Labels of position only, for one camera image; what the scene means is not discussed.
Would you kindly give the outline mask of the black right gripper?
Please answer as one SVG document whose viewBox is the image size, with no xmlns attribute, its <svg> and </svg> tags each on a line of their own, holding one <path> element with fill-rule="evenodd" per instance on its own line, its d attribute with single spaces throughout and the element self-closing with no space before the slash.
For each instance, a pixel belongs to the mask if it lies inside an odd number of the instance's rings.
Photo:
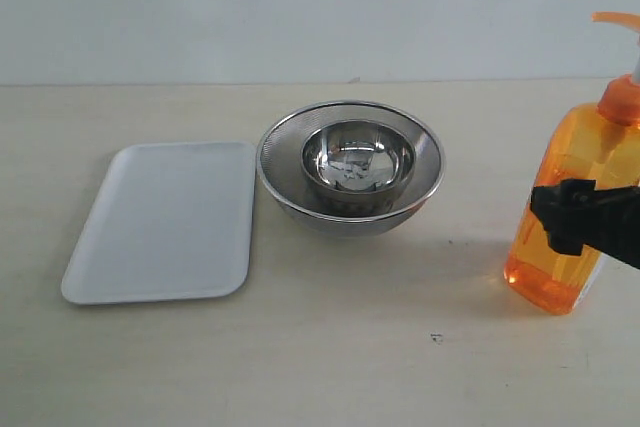
<svg viewBox="0 0 640 427">
<path fill-rule="evenodd" d="M 532 189 L 529 208 L 551 250 L 581 255 L 588 245 L 639 269 L 639 188 L 596 190 L 595 180 L 565 179 Z"/>
</svg>

